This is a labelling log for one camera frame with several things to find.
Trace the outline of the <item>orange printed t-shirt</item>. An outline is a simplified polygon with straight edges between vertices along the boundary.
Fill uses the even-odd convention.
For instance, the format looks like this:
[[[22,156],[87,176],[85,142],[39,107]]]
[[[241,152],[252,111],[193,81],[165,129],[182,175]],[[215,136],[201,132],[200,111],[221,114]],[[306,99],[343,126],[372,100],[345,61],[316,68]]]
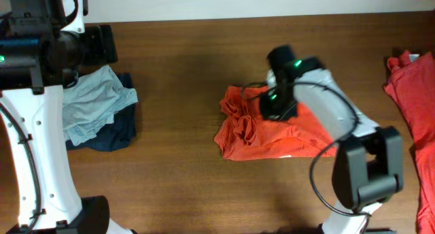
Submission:
[[[260,102],[251,98],[266,88],[247,88],[245,97],[241,91],[241,87],[229,86],[220,101],[221,111],[227,118],[214,142],[224,159],[312,158],[332,143],[328,132],[305,104],[298,104],[298,116],[288,121],[264,120]]]

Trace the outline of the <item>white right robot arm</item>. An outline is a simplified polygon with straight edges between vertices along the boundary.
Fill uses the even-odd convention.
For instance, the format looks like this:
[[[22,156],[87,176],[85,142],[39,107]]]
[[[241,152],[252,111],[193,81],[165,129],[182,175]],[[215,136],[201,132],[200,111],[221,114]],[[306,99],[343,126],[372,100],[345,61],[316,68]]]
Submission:
[[[331,214],[304,233],[370,233],[370,217],[404,186],[402,136],[362,113],[318,58],[270,56],[268,61],[268,90],[260,96],[263,117],[287,120],[296,114],[296,104],[303,103],[332,138],[309,167],[313,191]],[[333,146],[337,147],[332,170],[335,205],[322,197],[314,180],[318,160]]]

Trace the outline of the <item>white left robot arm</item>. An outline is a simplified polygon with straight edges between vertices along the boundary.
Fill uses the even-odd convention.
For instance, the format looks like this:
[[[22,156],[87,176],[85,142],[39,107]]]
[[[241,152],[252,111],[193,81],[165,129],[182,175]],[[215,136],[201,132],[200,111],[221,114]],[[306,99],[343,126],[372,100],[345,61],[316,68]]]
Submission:
[[[63,91],[77,84],[77,68],[117,59],[111,27],[70,31],[29,13],[10,24],[1,38],[1,117],[20,194],[12,232],[124,233],[106,197],[78,195],[62,128]]]

